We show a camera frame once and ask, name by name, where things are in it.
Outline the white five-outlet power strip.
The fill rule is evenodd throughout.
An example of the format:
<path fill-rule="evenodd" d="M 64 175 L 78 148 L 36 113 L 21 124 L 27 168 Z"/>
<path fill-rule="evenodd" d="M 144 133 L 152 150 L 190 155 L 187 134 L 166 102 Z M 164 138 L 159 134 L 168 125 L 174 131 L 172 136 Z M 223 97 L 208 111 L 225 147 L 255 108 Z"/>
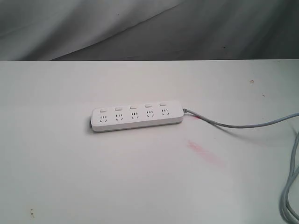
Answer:
<path fill-rule="evenodd" d="M 102 133 L 150 126 L 178 124 L 184 111 L 178 101 L 100 107 L 92 111 L 91 127 Z"/>

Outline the grey backdrop cloth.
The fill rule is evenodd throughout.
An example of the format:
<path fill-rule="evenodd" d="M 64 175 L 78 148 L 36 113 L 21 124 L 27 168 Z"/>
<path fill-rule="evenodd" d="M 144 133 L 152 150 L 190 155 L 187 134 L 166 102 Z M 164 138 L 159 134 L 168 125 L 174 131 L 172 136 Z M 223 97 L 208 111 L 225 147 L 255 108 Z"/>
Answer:
<path fill-rule="evenodd" d="M 1 60 L 297 59 L 296 0 L 3 0 Z"/>

